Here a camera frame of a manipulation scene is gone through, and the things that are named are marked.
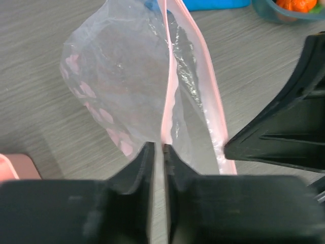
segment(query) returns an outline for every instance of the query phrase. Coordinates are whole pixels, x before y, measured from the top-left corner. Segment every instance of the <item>plastic bag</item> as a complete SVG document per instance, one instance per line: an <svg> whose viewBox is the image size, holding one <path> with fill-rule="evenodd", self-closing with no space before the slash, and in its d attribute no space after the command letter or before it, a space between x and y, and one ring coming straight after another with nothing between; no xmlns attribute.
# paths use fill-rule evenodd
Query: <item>plastic bag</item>
<svg viewBox="0 0 325 244"><path fill-rule="evenodd" d="M62 76L130 160L151 141L172 144L191 164L182 90L206 121L219 172L235 174L223 154L228 135L204 38L181 0L158 4L107 0L65 42Z"/></svg>

